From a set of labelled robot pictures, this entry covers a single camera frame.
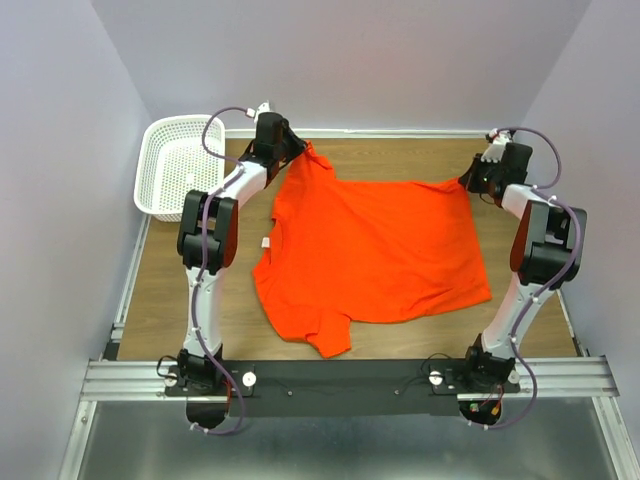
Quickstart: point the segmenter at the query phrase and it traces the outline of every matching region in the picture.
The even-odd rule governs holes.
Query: white wall
[[[0,477],[47,479],[115,314],[149,117],[89,2],[0,10]]]
[[[563,290],[578,337],[609,359],[640,454],[638,18],[636,0],[594,0],[524,123],[556,141],[565,167],[557,190],[587,210],[582,267]],[[550,158],[537,155],[538,181],[552,177]]]
[[[524,118],[589,1],[93,3],[154,118],[269,98],[304,128],[474,129]]]

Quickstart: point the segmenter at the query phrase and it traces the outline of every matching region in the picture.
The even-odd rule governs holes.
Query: purple cable
[[[541,133],[541,132],[539,132],[537,130],[534,130],[532,128],[505,127],[505,128],[499,128],[497,131],[499,133],[499,132],[504,132],[504,131],[508,131],[508,130],[509,131],[523,131],[523,132],[529,132],[529,133],[533,133],[535,135],[538,135],[543,140],[545,140],[549,144],[549,146],[551,147],[551,150],[553,150],[553,153],[554,153],[554,155],[556,157],[556,163],[558,165],[558,171],[556,172],[555,178],[553,179],[553,181],[550,184],[545,185],[543,187],[534,186],[531,189],[531,191],[533,193],[535,193],[536,195],[540,196],[540,198],[546,200],[547,202],[551,203],[552,205],[556,205],[556,206],[562,208],[565,212],[567,212],[567,214],[571,218],[571,221],[575,225],[576,238],[575,238],[575,247],[571,251],[571,254],[569,255],[569,258],[567,259],[565,264],[558,271],[558,273],[556,273],[553,276],[553,278],[551,278],[551,280],[549,280],[547,283],[542,285],[538,290],[536,290],[531,298],[527,299],[527,302],[525,303],[525,305],[522,308],[522,310],[520,310],[520,313],[516,317],[516,321],[513,323],[513,327],[511,328],[511,332],[509,333],[509,336],[512,339],[511,350],[513,350],[514,356],[518,359],[518,361],[522,364],[522,366],[525,368],[525,370],[529,373],[529,376],[531,377],[531,386],[532,386],[532,390],[533,390],[533,392],[531,393],[531,399],[529,400],[529,403],[524,408],[524,410],[522,410],[522,412],[520,412],[520,414],[517,417],[512,418],[511,420],[509,420],[509,421],[507,421],[505,423],[500,423],[500,424],[496,424],[496,425],[489,426],[489,427],[487,427],[486,425],[483,425],[483,427],[487,427],[488,430],[499,430],[501,428],[507,428],[507,427],[510,427],[512,425],[515,425],[516,423],[521,421],[523,418],[525,418],[531,412],[531,410],[533,409],[533,407],[534,407],[534,405],[535,405],[535,403],[536,403],[536,401],[538,399],[538,380],[536,378],[535,373],[533,372],[533,369],[531,368],[531,365],[529,365],[525,361],[525,359],[520,354],[520,351],[518,350],[518,346],[517,346],[517,343],[516,343],[516,338],[517,338],[516,335],[517,335],[517,332],[518,332],[518,327],[520,327],[520,324],[524,320],[524,316],[527,314],[529,309],[532,307],[533,299],[534,298],[538,298],[544,291],[546,291],[549,288],[551,288],[551,286],[553,286],[556,282],[558,282],[562,278],[562,276],[569,271],[569,269],[571,268],[571,266],[573,265],[573,263],[575,262],[575,260],[576,260],[576,258],[578,256],[578,252],[582,248],[582,240],[583,240],[582,239],[582,230],[580,228],[580,223],[578,222],[578,217],[575,214],[575,212],[567,204],[565,204],[565,203],[561,202],[560,200],[558,200],[557,198],[555,198],[555,195],[547,195],[547,194],[542,193],[540,191],[541,189],[546,189],[546,188],[553,187],[554,185],[556,185],[558,183],[558,180],[560,180],[560,175],[562,174],[562,161],[560,160],[560,154],[559,154],[556,146],[553,144],[551,139],[549,139],[549,137],[547,137],[545,134],[543,134],[543,133]]]
[[[229,178],[225,179],[223,186],[216,189],[214,192],[210,193],[204,202],[204,208],[202,209],[202,266],[200,267],[200,271],[198,272],[198,275],[196,277],[196,284],[193,287],[193,294],[191,295],[191,321],[193,322],[193,328],[196,334],[196,338],[198,339],[198,343],[202,347],[202,350],[204,351],[205,355],[209,360],[211,360],[211,363],[213,363],[213,365],[220,372],[222,372],[222,374],[229,381],[233,389],[236,391],[236,395],[238,396],[238,401],[240,402],[240,417],[238,418],[238,421],[233,427],[228,428],[226,430],[220,430],[220,431],[209,430],[201,427],[198,424],[193,424],[193,428],[201,432],[204,432],[205,434],[208,434],[208,435],[228,435],[230,433],[238,432],[242,427],[242,422],[244,421],[247,414],[247,407],[244,401],[244,397],[240,393],[240,388],[238,387],[238,384],[233,379],[233,376],[227,371],[227,369],[225,369],[222,366],[222,364],[216,359],[214,354],[207,347],[204,337],[202,336],[202,333],[200,333],[200,324],[198,323],[198,318],[196,316],[196,298],[198,296],[198,291],[200,290],[202,277],[204,277],[204,272],[206,271],[207,262],[209,261],[209,252],[207,248],[207,223],[209,221],[209,209],[211,208],[211,202],[216,197],[216,195],[224,192],[227,188],[229,188],[232,184],[234,184],[244,173],[244,165],[237,158],[220,155],[216,152],[213,152],[207,147],[205,143],[207,130],[211,126],[211,123],[213,122],[213,120],[221,113],[228,112],[231,110],[239,110],[241,112],[247,111],[246,108],[240,108],[240,107],[227,107],[227,108],[223,108],[222,110],[218,110],[216,113],[214,113],[211,116],[206,126],[204,127],[204,130],[202,131],[202,147],[207,151],[207,153],[209,153],[210,155],[213,155],[216,158],[221,158],[223,160],[228,160],[230,162],[233,162],[236,165],[236,168],[234,168],[233,172],[231,172],[231,175],[229,176]]]

